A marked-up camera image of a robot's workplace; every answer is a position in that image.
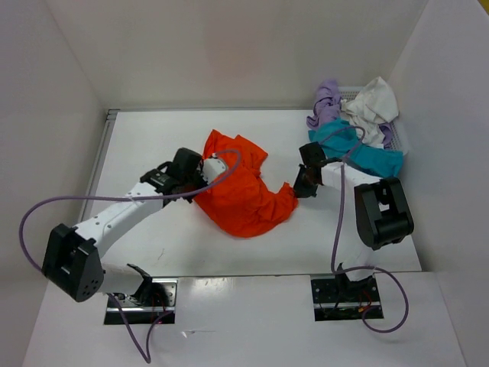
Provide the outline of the teal t shirt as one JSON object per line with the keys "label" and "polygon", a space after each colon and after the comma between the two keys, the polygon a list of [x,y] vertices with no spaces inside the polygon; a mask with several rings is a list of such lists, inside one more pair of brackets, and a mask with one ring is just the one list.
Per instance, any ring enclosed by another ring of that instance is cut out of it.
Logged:
{"label": "teal t shirt", "polygon": [[403,166],[403,153],[374,148],[363,142],[355,148],[361,136],[362,130],[342,119],[308,131],[309,140],[318,142],[327,158],[348,155],[347,162],[367,174],[382,178],[397,177]]}

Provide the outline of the orange t shirt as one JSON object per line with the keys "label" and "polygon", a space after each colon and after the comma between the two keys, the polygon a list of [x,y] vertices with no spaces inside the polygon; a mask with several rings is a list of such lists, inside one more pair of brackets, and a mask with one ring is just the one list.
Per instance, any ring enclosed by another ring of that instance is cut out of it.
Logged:
{"label": "orange t shirt", "polygon": [[212,130],[203,154],[208,158],[220,152],[231,167],[237,159],[234,151],[241,155],[238,168],[224,182],[197,195],[194,201],[221,230],[247,239],[287,221],[299,201],[287,182],[276,193],[268,190],[261,178],[261,165],[268,153],[240,135],[230,138]]}

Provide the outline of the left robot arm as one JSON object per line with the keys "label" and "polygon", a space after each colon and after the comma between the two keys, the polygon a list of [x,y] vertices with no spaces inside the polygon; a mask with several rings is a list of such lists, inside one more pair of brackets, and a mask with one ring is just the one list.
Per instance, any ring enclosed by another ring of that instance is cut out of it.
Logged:
{"label": "left robot arm", "polygon": [[179,149],[172,161],[143,174],[123,201],[72,227],[56,226],[50,232],[42,274],[77,302],[96,293],[127,294],[138,304],[148,302],[158,291],[153,278],[137,265],[104,265],[103,256],[175,195],[201,189],[223,171],[195,151]]}

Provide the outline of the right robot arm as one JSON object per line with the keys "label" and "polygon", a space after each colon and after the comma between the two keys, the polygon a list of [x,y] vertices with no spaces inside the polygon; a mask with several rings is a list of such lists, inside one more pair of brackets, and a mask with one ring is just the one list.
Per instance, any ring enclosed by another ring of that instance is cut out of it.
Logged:
{"label": "right robot arm", "polygon": [[[400,243],[413,233],[414,221],[402,183],[396,177],[366,174],[350,166],[344,158],[328,158],[317,142],[302,146],[299,152],[302,163],[293,185],[297,198],[315,197],[319,187],[340,192],[330,268],[338,292],[355,297],[368,286],[378,269],[371,263],[374,252]],[[354,204],[356,240],[348,247],[346,259],[338,263],[336,257],[347,199]]]}

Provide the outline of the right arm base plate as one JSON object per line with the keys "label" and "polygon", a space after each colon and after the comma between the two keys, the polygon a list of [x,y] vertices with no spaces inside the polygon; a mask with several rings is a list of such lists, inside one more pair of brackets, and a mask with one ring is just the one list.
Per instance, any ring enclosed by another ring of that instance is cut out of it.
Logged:
{"label": "right arm base plate", "polygon": [[347,290],[341,290],[333,276],[311,278],[310,286],[316,322],[361,320],[363,312],[367,313],[367,320],[384,318],[377,282],[373,277]]}

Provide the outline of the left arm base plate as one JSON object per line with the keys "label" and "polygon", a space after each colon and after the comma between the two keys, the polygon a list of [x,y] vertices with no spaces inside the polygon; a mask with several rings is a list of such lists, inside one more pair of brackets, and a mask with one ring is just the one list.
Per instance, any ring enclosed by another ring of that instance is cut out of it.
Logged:
{"label": "left arm base plate", "polygon": [[127,294],[114,294],[130,325],[174,324],[176,317],[176,278],[155,278],[156,292],[139,301]]}

